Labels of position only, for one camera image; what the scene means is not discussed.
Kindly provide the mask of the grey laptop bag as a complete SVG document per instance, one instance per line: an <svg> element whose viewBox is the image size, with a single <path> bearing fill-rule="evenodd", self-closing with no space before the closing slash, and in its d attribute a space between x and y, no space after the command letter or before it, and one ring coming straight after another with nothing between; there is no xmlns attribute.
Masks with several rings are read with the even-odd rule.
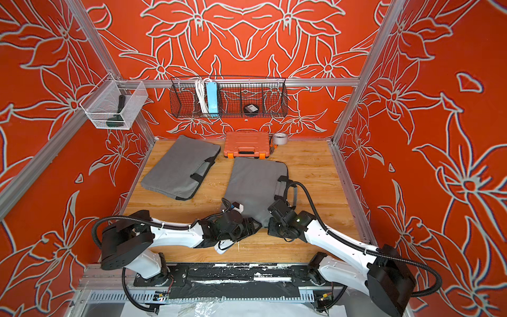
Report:
<svg viewBox="0 0 507 317"><path fill-rule="evenodd" d="M219 153L217 144L179 136L141 186L175 200L192 199Z"/></svg>
<svg viewBox="0 0 507 317"><path fill-rule="evenodd" d="M244 206L244 217L251 217L267 228L268 208L282 198L289 181L287 165L279 161L235 158L224 198Z"/></svg>

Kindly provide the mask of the white computer mouse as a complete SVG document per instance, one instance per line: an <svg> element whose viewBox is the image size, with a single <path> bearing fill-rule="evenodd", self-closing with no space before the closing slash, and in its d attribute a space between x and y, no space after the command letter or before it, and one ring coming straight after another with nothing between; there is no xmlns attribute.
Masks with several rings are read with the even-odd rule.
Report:
<svg viewBox="0 0 507 317"><path fill-rule="evenodd" d="M229 248L235 244L235 241L230 239L220 240L215 244L214 249L218 254L224 254Z"/></svg>

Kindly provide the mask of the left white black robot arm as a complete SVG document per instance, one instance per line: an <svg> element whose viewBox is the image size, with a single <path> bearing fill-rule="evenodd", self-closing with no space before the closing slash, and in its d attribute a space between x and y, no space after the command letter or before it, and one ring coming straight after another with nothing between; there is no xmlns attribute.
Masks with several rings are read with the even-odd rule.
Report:
<svg viewBox="0 0 507 317"><path fill-rule="evenodd" d="M222 254L261 228L259 221L245 217L234 207L190 224L165 223L152 218L149 211L139 210L128 216L97 220L91 236L100 248L104 271L131 270L146 281L163 285L169 280L170 271L164 254L153 252L153 248L214 248Z"/></svg>

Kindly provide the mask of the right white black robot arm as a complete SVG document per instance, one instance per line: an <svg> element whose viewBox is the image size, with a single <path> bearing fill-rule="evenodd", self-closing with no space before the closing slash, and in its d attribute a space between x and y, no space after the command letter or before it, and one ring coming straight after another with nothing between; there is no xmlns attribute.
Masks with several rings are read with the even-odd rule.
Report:
<svg viewBox="0 0 507 317"><path fill-rule="evenodd" d="M279 182L283 194L276 195L268 208L268 233L287 242L299 239L322 248L308 266L324 280L361 291L389 316L403 316L411 298L429 296L441 288L442 277L435 269L401 257L387 244L379 248L361 243L328 227L302 183L284 176ZM291 188L303 190L311 212L295 211L287 200Z"/></svg>

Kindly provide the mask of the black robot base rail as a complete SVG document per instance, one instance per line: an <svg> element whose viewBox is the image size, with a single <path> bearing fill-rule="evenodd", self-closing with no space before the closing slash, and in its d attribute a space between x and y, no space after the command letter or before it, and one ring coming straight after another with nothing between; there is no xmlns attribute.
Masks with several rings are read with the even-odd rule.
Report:
<svg viewBox="0 0 507 317"><path fill-rule="evenodd" d="M163 283L135 276L136 288L162 291L166 301L219 299L314 302L337 294L339 283L313 282L306 264L172 263Z"/></svg>

